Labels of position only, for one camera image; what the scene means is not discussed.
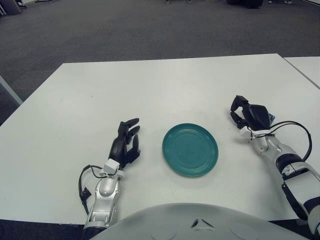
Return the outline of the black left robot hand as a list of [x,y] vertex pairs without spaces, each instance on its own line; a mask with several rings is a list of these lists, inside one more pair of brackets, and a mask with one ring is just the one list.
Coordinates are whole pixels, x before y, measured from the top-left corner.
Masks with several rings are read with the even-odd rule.
[[118,135],[111,145],[108,158],[118,162],[120,170],[134,162],[141,154],[138,136],[140,126],[135,126],[139,120],[139,118],[133,118],[125,122],[121,121],[117,130]]

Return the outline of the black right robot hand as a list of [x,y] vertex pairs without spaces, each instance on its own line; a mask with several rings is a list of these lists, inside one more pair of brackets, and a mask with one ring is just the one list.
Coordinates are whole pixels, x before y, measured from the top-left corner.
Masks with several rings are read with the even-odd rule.
[[[240,117],[236,110],[242,108],[241,112],[244,118]],[[263,105],[249,104],[249,101],[237,95],[230,107],[230,116],[240,130],[243,127],[249,127],[253,131],[269,130],[271,120],[267,108]]]

